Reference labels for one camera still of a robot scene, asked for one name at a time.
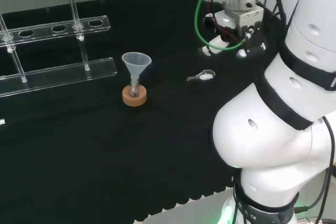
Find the black tablecloth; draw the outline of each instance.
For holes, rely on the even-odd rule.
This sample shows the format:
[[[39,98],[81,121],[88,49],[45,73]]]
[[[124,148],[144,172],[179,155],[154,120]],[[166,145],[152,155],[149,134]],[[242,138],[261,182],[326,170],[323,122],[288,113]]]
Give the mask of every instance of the black tablecloth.
[[[87,35],[90,60],[113,57],[114,77],[0,99],[0,223],[133,223],[189,198],[232,186],[233,168],[209,142],[216,112],[275,54],[203,59],[193,28],[197,0],[103,0],[78,4],[81,18],[108,15]],[[71,19],[68,5],[4,16],[8,28]],[[211,33],[203,31],[208,39]],[[148,54],[140,76],[148,100],[123,104],[130,75],[123,53]],[[73,37],[19,45],[25,71],[79,62]],[[0,76],[15,73],[5,49]],[[186,83],[203,69],[216,77]]]

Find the test tube rack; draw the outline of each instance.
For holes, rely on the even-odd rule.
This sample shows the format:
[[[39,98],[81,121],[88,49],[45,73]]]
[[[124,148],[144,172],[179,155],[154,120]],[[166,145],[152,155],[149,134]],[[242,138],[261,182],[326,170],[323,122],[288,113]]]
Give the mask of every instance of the test tube rack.
[[[107,16],[80,19],[75,0],[69,1],[73,20],[64,22],[7,30],[0,14],[0,47],[7,47],[18,72],[10,76],[0,76],[0,98],[117,74],[112,57],[89,61],[85,48],[85,34],[109,30],[109,19]],[[24,72],[16,45],[66,36],[76,37],[82,62]]]

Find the green light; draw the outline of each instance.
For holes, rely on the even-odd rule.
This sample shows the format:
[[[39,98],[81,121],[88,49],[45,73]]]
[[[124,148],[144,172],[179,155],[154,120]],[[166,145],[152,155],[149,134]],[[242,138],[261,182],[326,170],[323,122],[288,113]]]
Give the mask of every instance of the green light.
[[[230,206],[224,209],[218,224],[232,224],[232,210]]]

